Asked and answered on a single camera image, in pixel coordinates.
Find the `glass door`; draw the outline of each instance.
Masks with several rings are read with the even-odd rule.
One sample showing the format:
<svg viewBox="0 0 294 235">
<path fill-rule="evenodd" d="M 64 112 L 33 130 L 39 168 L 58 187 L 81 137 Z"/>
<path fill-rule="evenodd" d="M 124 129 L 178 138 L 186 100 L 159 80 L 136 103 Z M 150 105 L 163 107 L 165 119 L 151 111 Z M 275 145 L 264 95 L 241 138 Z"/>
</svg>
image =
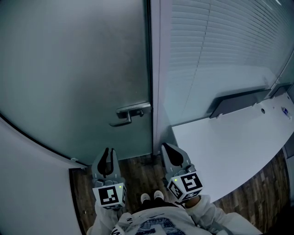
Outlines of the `glass door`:
<svg viewBox="0 0 294 235">
<path fill-rule="evenodd" d="M 150 102 L 146 12 L 144 0 L 1 1 L 1 115 L 84 164 L 106 147 L 151 153 L 151 109 L 131 123 L 118 110 Z"/>
</svg>

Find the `floor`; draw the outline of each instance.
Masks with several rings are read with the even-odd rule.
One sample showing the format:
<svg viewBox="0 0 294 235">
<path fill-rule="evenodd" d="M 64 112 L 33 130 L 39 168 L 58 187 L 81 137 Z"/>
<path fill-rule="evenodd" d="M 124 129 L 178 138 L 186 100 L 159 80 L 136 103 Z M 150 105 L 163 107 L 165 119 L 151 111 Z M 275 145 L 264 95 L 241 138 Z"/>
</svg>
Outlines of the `floor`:
<svg viewBox="0 0 294 235">
<path fill-rule="evenodd" d="M 173 196 L 161 181 L 164 169 L 159 156 L 126 159 L 119 164 L 127 188 L 123 212 L 134 212 L 140 205 L 140 195 L 152 194 L 157 189 L 164 193 L 166 201 L 173 202 Z M 70 170 L 70 179 L 78 221 L 85 234 L 96 217 L 90 168 Z M 279 151 L 254 177 L 214 204 L 226 213 L 241 214 L 260 231 L 267 232 L 281 209 L 289 204 L 289 179 L 283 152 Z"/>
</svg>

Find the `jeans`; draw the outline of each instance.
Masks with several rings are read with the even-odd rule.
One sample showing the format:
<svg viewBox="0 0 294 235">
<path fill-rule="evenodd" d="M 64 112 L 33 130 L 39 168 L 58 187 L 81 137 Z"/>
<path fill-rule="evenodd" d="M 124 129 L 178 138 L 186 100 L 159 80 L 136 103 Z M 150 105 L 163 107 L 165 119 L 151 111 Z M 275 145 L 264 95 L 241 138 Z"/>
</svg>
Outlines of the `jeans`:
<svg viewBox="0 0 294 235">
<path fill-rule="evenodd" d="M 173 203 L 165 202 L 160 197 L 157 197 L 154 201 L 145 200 L 143 204 L 140 206 L 140 208 L 136 210 L 134 213 L 151 209 L 151 208 L 157 208 L 157 207 L 178 207 L 178 206 L 176 206 Z"/>
</svg>

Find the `sticker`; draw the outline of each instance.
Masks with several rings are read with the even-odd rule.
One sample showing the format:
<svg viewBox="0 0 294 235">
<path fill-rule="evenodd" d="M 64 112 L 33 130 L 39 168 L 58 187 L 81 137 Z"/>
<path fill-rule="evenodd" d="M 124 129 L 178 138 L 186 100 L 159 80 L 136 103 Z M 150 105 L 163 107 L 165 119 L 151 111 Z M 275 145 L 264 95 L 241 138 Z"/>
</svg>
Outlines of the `sticker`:
<svg viewBox="0 0 294 235">
<path fill-rule="evenodd" d="M 116 203 L 119 201 L 115 187 L 108 187 L 99 189 L 99 196 L 101 205 Z"/>
<path fill-rule="evenodd" d="M 196 175 L 196 173 L 184 175 L 181 177 L 181 180 L 187 192 L 202 187 L 202 184 L 200 183 L 200 180 L 198 176 Z"/>
<path fill-rule="evenodd" d="M 196 192 L 193 192 L 193 193 L 188 193 L 186 196 L 184 196 L 183 200 L 187 200 L 187 199 L 190 199 L 192 197 L 195 197 L 197 196 L 199 193 L 200 193 L 201 190 L 199 191 L 196 191 Z"/>
<path fill-rule="evenodd" d="M 182 191 L 175 185 L 173 181 L 169 185 L 169 190 L 175 195 L 177 199 L 183 195 Z"/>
<path fill-rule="evenodd" d="M 142 223 L 136 235 L 146 234 L 185 235 L 169 218 L 153 218 Z"/>
</svg>

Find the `wall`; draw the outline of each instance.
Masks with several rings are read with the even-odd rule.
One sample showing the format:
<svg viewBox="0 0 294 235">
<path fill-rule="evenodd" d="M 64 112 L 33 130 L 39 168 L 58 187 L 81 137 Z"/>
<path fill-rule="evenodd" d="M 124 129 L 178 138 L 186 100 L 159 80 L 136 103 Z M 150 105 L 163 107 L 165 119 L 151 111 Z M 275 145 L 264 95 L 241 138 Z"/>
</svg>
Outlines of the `wall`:
<svg viewBox="0 0 294 235">
<path fill-rule="evenodd" d="M 294 86 L 292 86 L 288 91 L 288 95 L 291 97 L 291 100 L 294 101 Z M 294 156 L 294 134 L 291 135 L 289 140 L 285 143 L 285 151 L 287 154 L 287 157 Z"/>
<path fill-rule="evenodd" d="M 78 164 L 31 142 L 0 119 L 0 233 L 80 235 L 68 168 Z"/>
</svg>

